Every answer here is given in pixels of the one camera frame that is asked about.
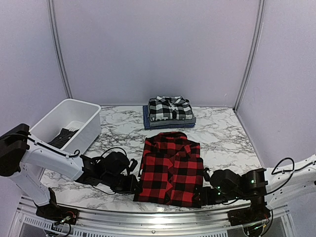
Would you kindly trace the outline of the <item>red black plaid shirt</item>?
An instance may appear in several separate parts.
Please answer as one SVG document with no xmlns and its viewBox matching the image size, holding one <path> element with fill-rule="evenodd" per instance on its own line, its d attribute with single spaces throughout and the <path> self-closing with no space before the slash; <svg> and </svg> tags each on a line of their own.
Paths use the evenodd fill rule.
<svg viewBox="0 0 316 237">
<path fill-rule="evenodd" d="M 188 139 L 185 133 L 147 137 L 140 165 L 142 191 L 133 200 L 201 208 L 203 172 L 200 144 Z"/>
</svg>

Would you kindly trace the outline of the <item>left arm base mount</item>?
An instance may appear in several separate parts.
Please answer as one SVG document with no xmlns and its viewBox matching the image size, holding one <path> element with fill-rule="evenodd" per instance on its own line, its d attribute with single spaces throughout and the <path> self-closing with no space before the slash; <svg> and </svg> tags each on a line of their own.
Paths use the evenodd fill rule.
<svg viewBox="0 0 316 237">
<path fill-rule="evenodd" d="M 79 216 L 79 211 L 74 208 L 67 208 L 61 206 L 59 209 L 43 209 L 38 207 L 36 215 L 54 222 L 60 223 L 62 220 L 70 217 L 69 220 L 65 220 L 65 223 L 75 225 Z"/>
</svg>

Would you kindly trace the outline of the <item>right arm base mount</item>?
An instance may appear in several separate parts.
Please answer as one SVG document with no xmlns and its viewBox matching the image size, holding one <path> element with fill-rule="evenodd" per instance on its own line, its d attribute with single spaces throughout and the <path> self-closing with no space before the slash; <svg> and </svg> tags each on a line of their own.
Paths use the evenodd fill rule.
<svg viewBox="0 0 316 237">
<path fill-rule="evenodd" d="M 258 222 L 262 220 L 266 220 L 270 218 L 271 214 L 269 210 L 262 211 L 256 210 L 252 208 L 242 208 L 242 209 L 235 209 L 230 210 L 228 212 L 228 220 L 231 226 L 238 226 L 249 224 L 252 222 Z"/>
</svg>

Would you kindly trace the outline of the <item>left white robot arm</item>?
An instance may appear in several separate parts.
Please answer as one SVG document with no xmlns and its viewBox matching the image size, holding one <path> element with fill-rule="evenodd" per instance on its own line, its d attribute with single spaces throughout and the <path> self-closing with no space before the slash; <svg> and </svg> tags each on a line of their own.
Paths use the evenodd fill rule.
<svg viewBox="0 0 316 237">
<path fill-rule="evenodd" d="M 106 185 L 116 194 L 142 191 L 136 176 L 131 174 L 138 162 L 128 159 L 126 153 L 111 152 L 106 157 L 93 158 L 79 150 L 71 154 L 38 139 L 22 123 L 0 137 L 0 175 L 13 181 L 52 220 L 62 216 L 62 208 L 54 191 L 34 176 L 28 164 L 55 171 L 80 184 Z"/>
</svg>

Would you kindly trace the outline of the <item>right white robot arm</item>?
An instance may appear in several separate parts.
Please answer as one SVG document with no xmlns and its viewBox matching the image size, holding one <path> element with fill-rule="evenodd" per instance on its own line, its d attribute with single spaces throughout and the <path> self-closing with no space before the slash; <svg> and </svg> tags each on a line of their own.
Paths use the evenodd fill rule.
<svg viewBox="0 0 316 237">
<path fill-rule="evenodd" d="M 202 205 L 227 204 L 231 200 L 248 200 L 252 204 L 244 216 L 255 221 L 264 213 L 264 207 L 273 209 L 297 197 L 316 191 L 316 157 L 300 162 L 284 158 L 288 165 L 278 163 L 273 168 L 259 168 L 239 175 L 230 169 L 205 173 L 208 187 L 200 193 Z"/>
</svg>

